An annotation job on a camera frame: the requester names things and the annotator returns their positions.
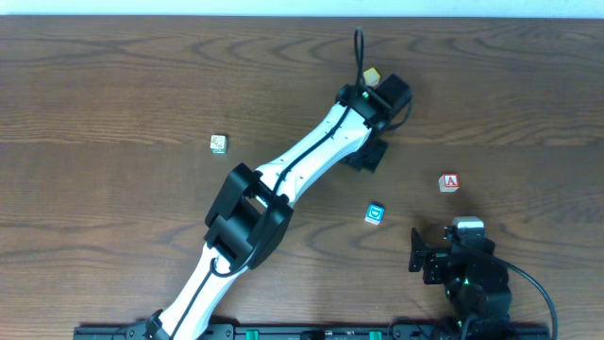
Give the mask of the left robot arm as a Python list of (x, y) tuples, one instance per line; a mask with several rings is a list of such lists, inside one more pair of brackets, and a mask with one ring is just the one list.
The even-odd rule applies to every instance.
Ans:
[(232, 283), (277, 248), (297, 200), (334, 164), (376, 170), (387, 144), (381, 135), (411, 105), (411, 87), (396, 75), (377, 87), (341, 88), (326, 118), (273, 161), (241, 163), (226, 177), (205, 218), (201, 258), (176, 300), (145, 325), (147, 339), (196, 339)]

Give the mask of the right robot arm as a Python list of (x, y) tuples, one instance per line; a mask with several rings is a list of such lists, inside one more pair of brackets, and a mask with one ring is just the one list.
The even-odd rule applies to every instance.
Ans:
[(497, 337), (509, 322), (512, 293), (505, 265), (493, 259), (495, 243), (483, 227), (445, 227), (450, 247), (427, 246), (411, 230), (409, 270), (423, 273), (425, 284), (442, 285), (455, 317), (437, 326), (431, 339)]

